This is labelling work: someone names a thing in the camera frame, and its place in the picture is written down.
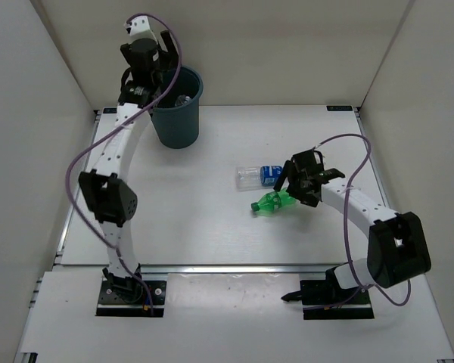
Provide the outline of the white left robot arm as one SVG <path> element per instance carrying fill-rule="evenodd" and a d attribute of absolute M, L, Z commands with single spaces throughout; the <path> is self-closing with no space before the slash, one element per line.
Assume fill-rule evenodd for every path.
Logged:
<path fill-rule="evenodd" d="M 161 95 L 164 73 L 179 63 L 169 31 L 162 42 L 147 36 L 121 45 L 128 68 L 122 75 L 114 124 L 119 131 L 108 141 L 97 162 L 79 175 L 79 186 L 88 210 L 101 228 L 107 246 L 108 267 L 103 275 L 110 289 L 126 303 L 147 303 L 149 290 L 141 279 L 135 257 L 131 220 L 138 206 L 127 176 L 139 138 L 151 120 L 147 106 Z"/>

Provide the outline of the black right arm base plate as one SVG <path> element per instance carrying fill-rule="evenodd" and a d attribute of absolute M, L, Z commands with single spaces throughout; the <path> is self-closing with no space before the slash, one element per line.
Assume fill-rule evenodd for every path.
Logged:
<path fill-rule="evenodd" d="M 304 321 L 369 320 L 375 317 L 367 291 L 360 287 L 337 289 L 325 280 L 301 280 L 300 289 L 281 297 L 302 303 Z"/>

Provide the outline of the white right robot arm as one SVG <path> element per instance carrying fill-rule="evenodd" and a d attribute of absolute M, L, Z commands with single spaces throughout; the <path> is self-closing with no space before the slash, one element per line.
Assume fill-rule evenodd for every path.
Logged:
<path fill-rule="evenodd" d="M 354 188 L 341 171 L 326 169 L 315 150 L 295 154 L 283 166 L 275 189 L 286 188 L 302 204 L 330 206 L 368 239 L 365 258 L 348 259 L 328 270 L 325 295 L 344 301 L 355 287 L 392 287 L 431 270 L 432 263 L 420 218 L 398 213 Z"/>

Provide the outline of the clear bottle green label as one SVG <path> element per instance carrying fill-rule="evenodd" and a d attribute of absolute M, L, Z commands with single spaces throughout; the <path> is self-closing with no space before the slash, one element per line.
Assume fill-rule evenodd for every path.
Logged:
<path fill-rule="evenodd" d="M 188 95 L 180 95 L 180 96 L 177 97 L 177 99 L 175 101 L 175 107 L 181 107 L 183 105 L 188 104 L 191 101 L 192 101 L 192 99 L 191 99 L 190 96 L 188 96 Z"/>

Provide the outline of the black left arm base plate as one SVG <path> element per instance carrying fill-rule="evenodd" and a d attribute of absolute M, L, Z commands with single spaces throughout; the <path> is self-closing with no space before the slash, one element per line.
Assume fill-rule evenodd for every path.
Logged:
<path fill-rule="evenodd" d="M 145 283 L 151 293 L 153 309 L 150 307 L 150 300 L 142 286 L 139 286 L 133 293 L 120 291 L 104 279 L 101 282 L 95 315 L 118 318 L 162 318 L 166 302 L 167 281 L 152 280 L 145 281 Z"/>

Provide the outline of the green plastic soda bottle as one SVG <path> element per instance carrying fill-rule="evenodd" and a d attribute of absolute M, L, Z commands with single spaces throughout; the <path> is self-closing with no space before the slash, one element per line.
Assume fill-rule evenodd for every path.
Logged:
<path fill-rule="evenodd" d="M 263 195 L 257 202 L 253 202 L 250 208 L 256 216 L 273 216 L 280 209 L 292 206 L 296 202 L 297 200 L 287 192 L 287 189 L 283 188 Z"/>

